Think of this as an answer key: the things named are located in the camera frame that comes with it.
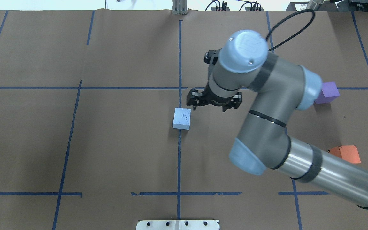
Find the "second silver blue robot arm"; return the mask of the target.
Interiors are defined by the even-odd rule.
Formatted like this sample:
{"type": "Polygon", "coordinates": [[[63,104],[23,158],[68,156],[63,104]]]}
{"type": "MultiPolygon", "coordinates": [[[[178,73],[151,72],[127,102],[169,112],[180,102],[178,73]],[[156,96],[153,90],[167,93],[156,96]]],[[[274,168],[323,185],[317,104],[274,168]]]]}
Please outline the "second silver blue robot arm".
{"type": "Polygon", "coordinates": [[[316,185],[368,211],[368,170],[286,134],[294,110],[313,105],[322,88],[318,74],[286,61],[253,30],[233,33],[223,48],[203,60],[208,82],[203,92],[190,90],[187,106],[237,109],[241,87],[257,96],[229,153],[239,169],[261,175],[267,168],[300,183],[316,185]]]}

